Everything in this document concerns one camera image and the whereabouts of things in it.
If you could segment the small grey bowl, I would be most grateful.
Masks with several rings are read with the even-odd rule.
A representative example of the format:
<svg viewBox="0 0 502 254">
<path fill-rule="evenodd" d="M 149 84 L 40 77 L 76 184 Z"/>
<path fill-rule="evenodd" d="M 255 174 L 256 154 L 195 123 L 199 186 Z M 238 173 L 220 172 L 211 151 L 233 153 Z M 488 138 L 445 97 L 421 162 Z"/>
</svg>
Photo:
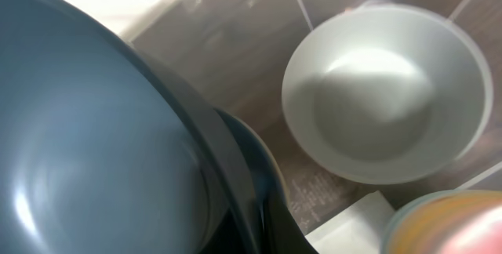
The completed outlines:
<svg viewBox="0 0 502 254">
<path fill-rule="evenodd" d="M 493 99 L 476 43 L 410 5 L 359 7 L 318 25 L 282 82 L 282 111 L 300 147 L 327 171 L 376 185 L 460 160 L 482 135 Z"/>
</svg>

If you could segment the light blue cup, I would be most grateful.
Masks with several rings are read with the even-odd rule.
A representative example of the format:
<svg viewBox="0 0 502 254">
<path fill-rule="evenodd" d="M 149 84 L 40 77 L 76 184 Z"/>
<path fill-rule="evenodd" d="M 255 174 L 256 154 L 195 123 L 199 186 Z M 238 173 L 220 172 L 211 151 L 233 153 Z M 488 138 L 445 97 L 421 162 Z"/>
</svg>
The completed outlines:
<svg viewBox="0 0 502 254">
<path fill-rule="evenodd" d="M 461 190 L 441 190 L 431 194 L 426 194 L 420 198 L 414 199 L 406 205 L 402 206 L 395 214 L 391 217 L 389 223 L 387 224 L 385 231 L 380 239 L 380 250 L 379 254 L 388 254 L 389 242 L 391 236 L 397 230 L 398 225 L 403 221 L 409 213 L 413 212 L 426 203 L 430 203 L 436 199 L 442 199 L 449 196 L 459 194 Z"/>
</svg>

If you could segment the large cream bowl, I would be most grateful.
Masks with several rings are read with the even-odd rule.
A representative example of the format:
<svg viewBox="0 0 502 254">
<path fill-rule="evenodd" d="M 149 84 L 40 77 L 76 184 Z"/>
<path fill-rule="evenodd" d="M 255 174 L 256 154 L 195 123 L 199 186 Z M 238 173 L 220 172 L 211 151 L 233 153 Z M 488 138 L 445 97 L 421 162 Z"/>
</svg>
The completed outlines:
<svg viewBox="0 0 502 254">
<path fill-rule="evenodd" d="M 252 173 L 256 196 L 263 200 L 267 193 L 276 190 L 286 206 L 289 205 L 289 190 L 275 157 L 260 136 L 245 122 L 238 120 L 242 128 L 239 147 Z"/>
</svg>

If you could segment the yellow cup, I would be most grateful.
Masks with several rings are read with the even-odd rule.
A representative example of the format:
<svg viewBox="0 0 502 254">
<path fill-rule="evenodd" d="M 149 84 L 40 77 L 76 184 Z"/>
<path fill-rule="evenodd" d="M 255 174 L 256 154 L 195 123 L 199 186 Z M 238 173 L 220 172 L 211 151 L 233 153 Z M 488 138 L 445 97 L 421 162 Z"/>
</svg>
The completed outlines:
<svg viewBox="0 0 502 254">
<path fill-rule="evenodd" d="M 440 254 L 441 245 L 484 211 L 501 207 L 494 190 L 461 190 L 409 213 L 391 236 L 388 254 Z"/>
</svg>

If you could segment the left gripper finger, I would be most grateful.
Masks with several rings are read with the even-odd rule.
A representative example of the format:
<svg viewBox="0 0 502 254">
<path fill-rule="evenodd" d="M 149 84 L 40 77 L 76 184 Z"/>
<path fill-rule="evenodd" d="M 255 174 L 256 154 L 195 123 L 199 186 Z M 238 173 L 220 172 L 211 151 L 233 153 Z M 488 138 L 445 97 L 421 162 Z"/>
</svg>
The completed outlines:
<svg viewBox="0 0 502 254">
<path fill-rule="evenodd" d="M 264 253 L 317 254 L 307 241 L 278 194 L 269 194 L 263 203 Z"/>
</svg>

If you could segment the pink cup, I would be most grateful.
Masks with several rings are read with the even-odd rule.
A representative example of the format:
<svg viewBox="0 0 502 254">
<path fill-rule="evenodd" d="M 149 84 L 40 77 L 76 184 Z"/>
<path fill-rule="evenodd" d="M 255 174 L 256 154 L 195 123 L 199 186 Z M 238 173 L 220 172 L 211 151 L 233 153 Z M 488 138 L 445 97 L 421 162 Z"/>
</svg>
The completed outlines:
<svg viewBox="0 0 502 254">
<path fill-rule="evenodd" d="M 448 238 L 440 254 L 501 254 L 501 207 L 484 211 Z"/>
</svg>

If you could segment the dark blue bowl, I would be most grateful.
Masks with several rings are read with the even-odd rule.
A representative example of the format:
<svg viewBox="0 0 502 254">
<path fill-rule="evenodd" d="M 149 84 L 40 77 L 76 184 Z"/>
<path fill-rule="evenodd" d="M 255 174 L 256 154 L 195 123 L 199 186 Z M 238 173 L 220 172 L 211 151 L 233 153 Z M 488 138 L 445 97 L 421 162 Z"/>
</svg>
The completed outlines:
<svg viewBox="0 0 502 254">
<path fill-rule="evenodd" d="M 215 108 L 215 112 L 218 113 L 234 137 L 241 155 L 246 161 L 250 177 L 253 181 L 260 217 L 263 217 L 263 203 L 271 190 L 276 190 L 282 202 L 288 205 L 289 192 L 287 191 L 284 177 L 267 144 L 243 120 L 221 109 Z"/>
<path fill-rule="evenodd" d="M 216 110 L 63 0 L 1 0 L 1 251 L 258 253 Z"/>
</svg>

